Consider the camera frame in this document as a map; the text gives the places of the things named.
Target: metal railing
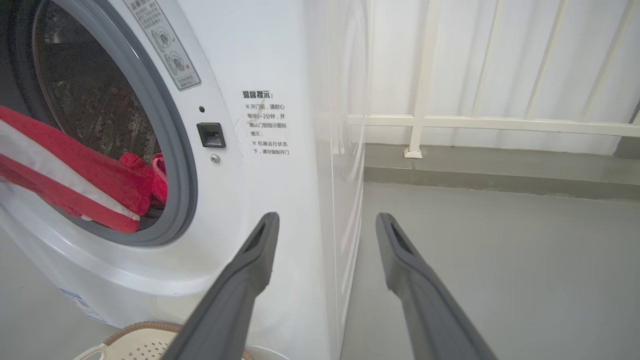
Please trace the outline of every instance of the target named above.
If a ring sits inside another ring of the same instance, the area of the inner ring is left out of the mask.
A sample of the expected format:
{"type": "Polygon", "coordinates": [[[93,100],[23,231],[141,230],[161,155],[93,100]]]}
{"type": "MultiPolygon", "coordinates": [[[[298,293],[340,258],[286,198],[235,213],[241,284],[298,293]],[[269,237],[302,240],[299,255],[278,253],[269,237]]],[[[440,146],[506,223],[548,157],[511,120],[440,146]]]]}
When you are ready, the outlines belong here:
{"type": "MultiPolygon", "coordinates": [[[[504,13],[504,0],[497,0],[491,21],[489,40],[484,52],[483,64],[480,78],[477,84],[470,116],[432,116],[426,115],[426,104],[429,95],[429,85],[431,83],[431,71],[435,53],[436,37],[438,34],[438,21],[440,17],[440,0],[430,0],[426,21],[424,26],[424,43],[420,57],[419,80],[415,91],[413,105],[413,115],[377,115],[369,114],[349,115],[350,124],[364,124],[367,126],[406,126],[411,127],[411,140],[409,148],[404,152],[406,158],[421,158],[420,142],[422,139],[423,127],[449,127],[449,128],[471,128],[471,129],[500,129],[500,130],[524,130],[524,131],[549,131],[555,133],[578,133],[591,135],[613,135],[640,137],[640,116],[629,124],[612,122],[586,122],[592,110],[593,99],[602,91],[603,79],[606,79],[611,69],[611,64],[621,48],[621,38],[629,29],[629,14],[637,7],[638,0],[628,0],[620,17],[616,31],[611,43],[608,46],[605,57],[600,65],[596,78],[593,82],[589,95],[583,105],[580,117],[577,120],[561,119],[536,119],[533,111],[540,95],[542,82],[545,80],[545,73],[549,65],[549,58],[557,49],[557,34],[563,27],[566,18],[566,10],[569,0],[559,0],[551,32],[547,39],[547,44],[538,67],[536,79],[529,95],[529,101],[522,118],[514,117],[480,117],[477,116],[479,105],[482,102],[486,87],[488,72],[487,64],[491,61],[495,50],[495,37],[500,31],[501,18],[504,13]]],[[[370,41],[373,36],[374,24],[370,25],[370,41]]]]}

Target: warning label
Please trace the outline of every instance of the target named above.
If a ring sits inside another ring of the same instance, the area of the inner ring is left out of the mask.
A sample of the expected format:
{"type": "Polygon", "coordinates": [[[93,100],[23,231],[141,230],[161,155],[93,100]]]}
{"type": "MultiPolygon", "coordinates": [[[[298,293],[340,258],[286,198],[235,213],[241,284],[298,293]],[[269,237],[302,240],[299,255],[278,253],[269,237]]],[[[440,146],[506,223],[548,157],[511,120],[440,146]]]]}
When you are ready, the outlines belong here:
{"type": "Polygon", "coordinates": [[[250,152],[258,156],[291,155],[287,106],[269,90],[245,90],[242,99],[250,152]]]}
{"type": "Polygon", "coordinates": [[[60,289],[62,290],[63,293],[65,293],[66,296],[68,296],[71,301],[74,302],[74,304],[80,309],[82,310],[82,312],[89,318],[92,318],[94,320],[98,320],[100,322],[104,322],[107,323],[106,321],[104,321],[104,319],[98,315],[98,313],[96,313],[91,306],[89,306],[89,304],[87,304],[78,294],[74,294],[71,291],[67,291],[64,289],[60,289]]]}
{"type": "Polygon", "coordinates": [[[124,2],[164,62],[175,86],[182,90],[199,84],[200,77],[196,69],[156,0],[124,0],[124,2]]]}

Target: white washing machine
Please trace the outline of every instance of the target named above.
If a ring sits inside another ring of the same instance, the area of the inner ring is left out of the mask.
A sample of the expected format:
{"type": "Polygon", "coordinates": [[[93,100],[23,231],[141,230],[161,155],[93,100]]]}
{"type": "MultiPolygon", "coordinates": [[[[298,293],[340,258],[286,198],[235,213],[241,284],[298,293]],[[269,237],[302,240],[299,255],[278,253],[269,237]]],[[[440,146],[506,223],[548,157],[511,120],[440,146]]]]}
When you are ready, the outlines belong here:
{"type": "Polygon", "coordinates": [[[1,104],[114,158],[162,151],[169,194],[124,234],[0,183],[0,227],[89,317],[124,327],[184,322],[276,211],[247,344],[257,359],[338,359],[360,236],[364,128],[346,120],[367,113],[366,1],[14,3],[1,104]]]}

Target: label on washing machine base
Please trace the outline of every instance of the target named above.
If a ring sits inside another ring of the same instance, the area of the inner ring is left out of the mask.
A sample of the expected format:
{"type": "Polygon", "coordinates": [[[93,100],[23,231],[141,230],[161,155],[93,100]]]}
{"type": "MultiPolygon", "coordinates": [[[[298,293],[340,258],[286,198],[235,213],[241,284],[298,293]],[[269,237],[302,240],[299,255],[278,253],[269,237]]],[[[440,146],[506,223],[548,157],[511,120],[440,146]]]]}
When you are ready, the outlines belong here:
{"type": "Polygon", "coordinates": [[[67,291],[64,289],[60,289],[62,290],[63,293],[65,293],[66,296],[68,296],[71,301],[74,302],[74,304],[80,309],[82,310],[82,312],[88,317],[88,318],[92,318],[94,320],[98,320],[100,322],[104,322],[107,323],[106,321],[104,321],[104,319],[98,315],[98,313],[95,312],[95,310],[93,310],[91,308],[91,306],[89,306],[89,304],[87,304],[78,294],[74,294],[71,291],[67,291]]]}

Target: white plastic basket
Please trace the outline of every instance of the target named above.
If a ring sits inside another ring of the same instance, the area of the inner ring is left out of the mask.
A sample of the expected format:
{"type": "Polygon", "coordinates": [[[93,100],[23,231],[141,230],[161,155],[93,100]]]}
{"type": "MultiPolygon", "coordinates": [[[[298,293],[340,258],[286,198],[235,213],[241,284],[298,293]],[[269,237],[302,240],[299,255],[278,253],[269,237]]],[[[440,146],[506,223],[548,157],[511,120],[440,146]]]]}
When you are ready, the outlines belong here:
{"type": "MultiPolygon", "coordinates": [[[[167,322],[139,322],[110,336],[74,360],[160,360],[182,326],[167,322]]],[[[242,360],[254,360],[245,350],[242,360]]]]}

